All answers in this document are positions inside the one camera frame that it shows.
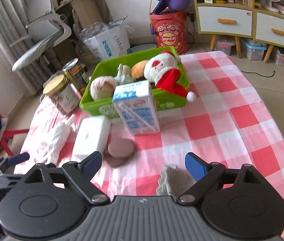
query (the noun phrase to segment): plush toy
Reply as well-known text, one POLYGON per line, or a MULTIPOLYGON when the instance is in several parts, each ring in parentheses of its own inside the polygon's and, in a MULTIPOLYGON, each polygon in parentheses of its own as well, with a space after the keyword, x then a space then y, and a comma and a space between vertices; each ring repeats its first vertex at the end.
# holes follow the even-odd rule
POLYGON ((101 100, 112 97, 117 86, 117 82, 112 76, 101 76, 91 83, 90 93, 93 100, 101 100))
POLYGON ((154 82, 158 89, 182 96, 189 102, 195 101, 194 92, 188 92, 182 85, 176 83, 181 77, 179 62, 179 56, 174 56, 172 52, 165 50, 149 60, 144 69, 144 77, 149 82, 154 82))
POLYGON ((131 68, 127 65, 120 64, 117 69, 117 76, 115 80, 118 85, 133 83, 134 80, 131 76, 131 68))
POLYGON ((132 77, 135 81, 142 81, 142 80, 145 80, 144 78, 144 68, 147 64, 147 60, 146 61, 141 61, 141 62, 138 62, 137 64, 135 64, 133 67, 132 67, 132 77))

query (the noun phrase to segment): orange drawer handle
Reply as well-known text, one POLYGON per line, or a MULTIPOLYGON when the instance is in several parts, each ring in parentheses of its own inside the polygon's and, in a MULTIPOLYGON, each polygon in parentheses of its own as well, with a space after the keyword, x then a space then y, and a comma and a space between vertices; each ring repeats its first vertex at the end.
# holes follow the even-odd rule
POLYGON ((222 24, 236 24, 236 20, 228 20, 228 19, 218 19, 219 23, 222 24))
POLYGON ((284 36, 284 31, 280 31, 280 30, 277 30, 277 29, 271 29, 273 33, 277 34, 277 35, 281 35, 281 36, 284 36))

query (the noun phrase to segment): black cable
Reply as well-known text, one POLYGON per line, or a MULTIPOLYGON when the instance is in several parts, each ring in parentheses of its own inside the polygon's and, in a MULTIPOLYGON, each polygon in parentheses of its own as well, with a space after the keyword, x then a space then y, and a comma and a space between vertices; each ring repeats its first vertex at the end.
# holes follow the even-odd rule
POLYGON ((112 22, 112 23, 109 25, 109 27, 111 27, 111 25, 112 25, 113 23, 118 22, 118 21, 121 21, 121 20, 123 20, 122 23, 124 23, 124 21, 126 20, 127 17, 128 17, 128 15, 127 15, 125 18, 123 18, 123 19, 116 20, 116 21, 112 22))
POLYGON ((262 74, 260 74, 260 73, 248 72, 248 71, 241 71, 241 72, 243 72, 243 73, 254 73, 254 74, 258 74, 258 75, 260 75, 260 76, 262 76, 262 77, 265 77, 265 78, 271 78, 271 77, 273 77, 273 76, 276 74, 276 71, 275 71, 275 70, 273 70, 273 74, 272 74, 271 76, 264 76, 264 75, 262 75, 262 74))
MULTIPOLYGON (((193 24, 193 34, 191 34, 190 31, 189 31, 188 29, 186 29, 186 31, 189 33, 189 35, 191 35, 191 37, 193 38, 192 42, 190 43, 191 46, 192 46, 193 44, 195 44, 195 42, 196 42, 195 37, 194 37, 194 34, 196 33, 196 31, 195 31, 195 26, 194 26, 194 22, 192 22, 192 24, 193 24)), ((189 46, 188 50, 187 50, 183 55, 185 55, 185 54, 191 49, 191 46, 189 46)))
POLYGON ((194 26, 194 22, 193 22, 193 32, 196 34, 199 43, 202 45, 203 49, 208 52, 208 50, 204 47, 203 43, 200 42, 200 38, 199 38, 199 34, 195 31, 195 26, 194 26))

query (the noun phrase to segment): desk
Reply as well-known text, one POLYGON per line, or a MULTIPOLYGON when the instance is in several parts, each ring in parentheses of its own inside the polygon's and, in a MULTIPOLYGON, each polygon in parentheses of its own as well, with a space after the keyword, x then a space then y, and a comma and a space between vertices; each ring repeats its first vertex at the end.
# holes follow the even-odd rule
MULTIPOLYGON (((111 199, 115 195, 154 196, 163 164, 185 169, 185 155, 192 151, 206 162, 218 161, 229 168, 253 164, 284 198, 284 140, 256 90, 221 51, 182 55, 181 60, 190 90, 198 98, 184 108, 160 111, 159 133, 134 137, 120 119, 114 119, 108 142, 134 140, 135 156, 117 169, 104 163, 92 182, 111 199)), ((60 165, 70 160, 76 131, 87 116, 86 111, 77 111, 60 165)), ((63 119, 49 99, 42 101, 22 147, 31 158, 17 165, 15 173, 24 174, 36 163, 44 134, 63 119)))

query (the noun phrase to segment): white chair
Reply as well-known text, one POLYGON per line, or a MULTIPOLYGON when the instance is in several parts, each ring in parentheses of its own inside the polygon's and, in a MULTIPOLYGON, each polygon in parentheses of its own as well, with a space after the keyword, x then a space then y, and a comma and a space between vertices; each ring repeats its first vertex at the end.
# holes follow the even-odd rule
POLYGON ((37 42, 25 52, 13 65, 12 70, 20 70, 38 59, 46 50, 56 46, 71 33, 71 28, 55 12, 52 0, 31 0, 27 6, 30 23, 25 26, 28 35, 21 37, 14 44, 28 38, 37 42))

